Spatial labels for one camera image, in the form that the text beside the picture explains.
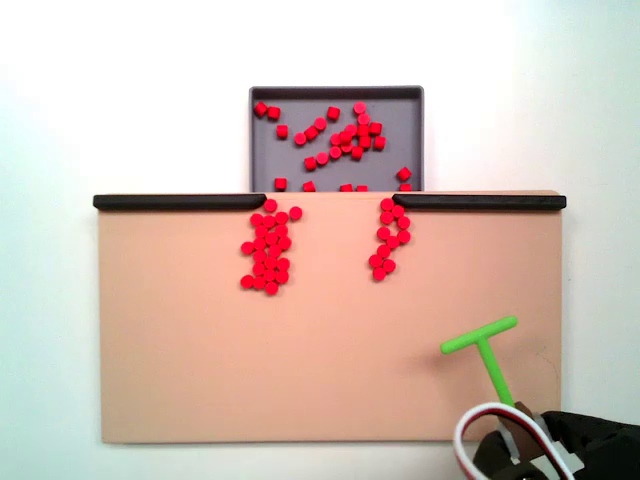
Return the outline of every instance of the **white wall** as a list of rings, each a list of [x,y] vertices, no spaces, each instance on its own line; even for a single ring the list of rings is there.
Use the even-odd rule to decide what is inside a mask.
[[[422,84],[428,189],[566,194],[564,408],[640,423],[640,3],[214,3],[0,3],[0,478],[459,475],[447,445],[100,443],[91,197],[246,191],[252,85]]]

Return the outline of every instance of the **gray tray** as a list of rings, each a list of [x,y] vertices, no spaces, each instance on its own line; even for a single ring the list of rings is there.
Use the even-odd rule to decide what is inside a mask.
[[[344,183],[367,185],[369,191],[395,191],[400,182],[396,173],[408,167],[413,190],[422,190],[423,169],[423,89],[420,86],[400,87],[253,87],[250,90],[251,115],[251,190],[274,191],[276,177],[288,180],[287,191],[300,191],[302,184],[312,180],[319,192],[333,192]],[[280,119],[259,118],[253,112],[258,102],[281,109]],[[369,149],[360,161],[343,155],[337,161],[308,172],[306,157],[328,152],[332,133],[346,125],[357,125],[353,105],[367,104],[372,122],[383,124],[382,136],[387,144],[382,151]],[[327,128],[315,140],[298,147],[293,137],[313,125],[317,117],[326,118],[329,106],[340,108],[337,122],[327,120]],[[289,126],[289,137],[280,140],[276,125]]]

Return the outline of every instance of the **green t-shaped tool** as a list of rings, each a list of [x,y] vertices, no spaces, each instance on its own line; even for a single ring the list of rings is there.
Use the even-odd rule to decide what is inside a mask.
[[[505,382],[504,377],[502,376],[502,372],[498,366],[498,361],[496,360],[493,350],[491,350],[491,346],[489,345],[489,337],[492,337],[497,333],[504,332],[505,330],[509,330],[517,324],[518,319],[516,317],[501,318],[496,322],[490,323],[489,325],[485,325],[484,327],[480,327],[476,330],[472,330],[471,332],[464,333],[459,337],[440,345],[440,351],[446,355],[447,353],[457,352],[458,350],[475,343],[478,346],[478,351],[484,361],[484,365],[487,367],[493,386],[498,393],[498,398],[502,403],[505,403],[510,407],[514,406],[513,398],[511,398],[511,392],[509,391],[509,387],[507,387],[507,382]]]

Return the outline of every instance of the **white cable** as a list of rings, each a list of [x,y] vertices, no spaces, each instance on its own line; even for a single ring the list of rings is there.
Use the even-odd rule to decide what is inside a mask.
[[[492,415],[503,413],[506,417],[513,419],[513,421],[519,423],[523,427],[530,431],[535,432],[540,442],[541,447],[546,451],[548,455],[556,462],[561,470],[562,477],[567,480],[574,480],[573,474],[563,462],[562,458],[551,444],[551,441],[544,433],[544,431],[529,417],[527,417],[520,410],[505,405],[504,403],[489,402],[477,405],[469,410],[462,416],[456,425],[456,429],[453,433],[453,449],[455,451],[460,467],[464,470],[468,478],[473,480],[488,480],[487,477],[474,465],[469,459],[467,453],[462,445],[462,437],[467,427],[473,423],[477,418],[484,415]]]

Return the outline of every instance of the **wooden board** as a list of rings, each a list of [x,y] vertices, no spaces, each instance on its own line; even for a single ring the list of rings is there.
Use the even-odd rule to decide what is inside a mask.
[[[389,195],[269,194],[304,210],[275,297],[239,285],[253,211],[101,211],[103,440],[447,440],[496,394],[475,348],[439,345],[507,315],[491,344],[513,397],[558,409],[561,213],[410,212],[376,283]]]

